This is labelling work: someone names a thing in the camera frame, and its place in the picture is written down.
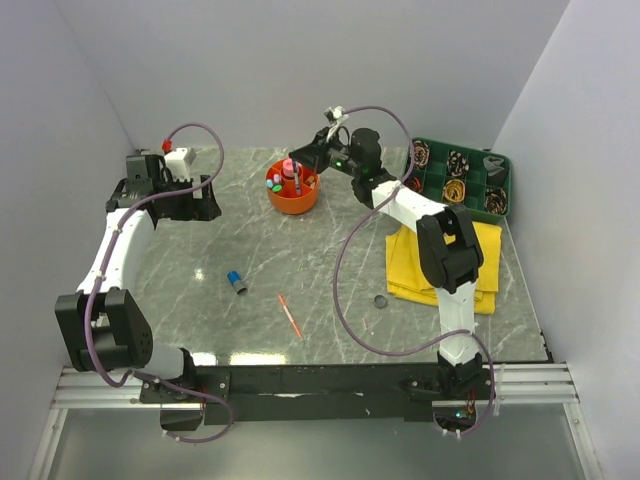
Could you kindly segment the dark blue pen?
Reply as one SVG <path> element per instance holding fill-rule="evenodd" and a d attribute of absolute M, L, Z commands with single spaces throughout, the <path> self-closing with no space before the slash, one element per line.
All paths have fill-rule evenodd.
<path fill-rule="evenodd" d="M 292 168 L 294 173 L 296 195 L 301 196 L 302 190 L 301 190 L 301 181 L 300 181 L 300 170 L 299 170 L 298 162 L 296 162 L 295 160 L 292 160 Z"/>

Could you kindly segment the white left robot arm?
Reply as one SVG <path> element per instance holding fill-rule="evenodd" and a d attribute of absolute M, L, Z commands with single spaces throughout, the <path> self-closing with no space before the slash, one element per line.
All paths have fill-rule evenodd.
<path fill-rule="evenodd" d="M 61 295 L 54 311 L 72 366 L 107 372 L 132 370 L 164 380 L 176 401 L 193 399 L 200 378 L 188 352 L 157 342 L 132 289 L 147 247 L 162 219 L 212 221 L 220 216 L 213 189 L 192 192 L 196 153 L 177 148 L 126 159 L 126 176 L 106 202 L 106 228 L 94 262 L 75 293 Z"/>

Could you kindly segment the orange pen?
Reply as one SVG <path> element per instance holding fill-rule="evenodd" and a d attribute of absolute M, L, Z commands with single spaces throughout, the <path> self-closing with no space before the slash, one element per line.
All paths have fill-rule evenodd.
<path fill-rule="evenodd" d="M 293 317 L 293 315 L 292 315 L 292 313 L 291 313 L 291 311 L 290 311 L 290 309 L 289 309 L 284 297 L 281 294 L 278 294 L 277 296 L 278 296 L 278 300 L 280 302 L 280 305 L 281 305 L 281 307 L 282 307 L 287 319 L 289 320 L 290 324 L 292 325 L 296 335 L 298 336 L 298 338 L 301 341 L 304 341 L 304 337 L 302 335 L 302 331 L 301 331 L 300 327 L 298 326 L 295 318 Z"/>

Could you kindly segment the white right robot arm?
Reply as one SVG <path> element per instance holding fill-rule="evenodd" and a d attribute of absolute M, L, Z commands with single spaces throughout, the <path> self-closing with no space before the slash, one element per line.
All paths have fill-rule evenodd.
<path fill-rule="evenodd" d="M 355 130 L 344 144 L 325 127 L 289 158 L 316 174 L 333 168 L 349 175 L 362 204 L 416 234 L 421 272 L 436 293 L 441 338 L 437 376 L 416 385 L 450 398 L 467 394 L 481 378 L 482 356 L 473 334 L 476 282 L 484 261 L 467 210 L 431 201 L 390 174 L 382 165 L 379 134 L 369 128 Z"/>

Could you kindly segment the pink tube of crayons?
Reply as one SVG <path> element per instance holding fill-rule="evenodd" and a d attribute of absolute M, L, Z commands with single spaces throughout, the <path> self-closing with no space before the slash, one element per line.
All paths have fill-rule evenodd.
<path fill-rule="evenodd" d="M 290 159 L 284 159 L 281 166 L 281 177 L 283 182 L 288 181 L 293 186 L 297 183 L 297 163 Z"/>

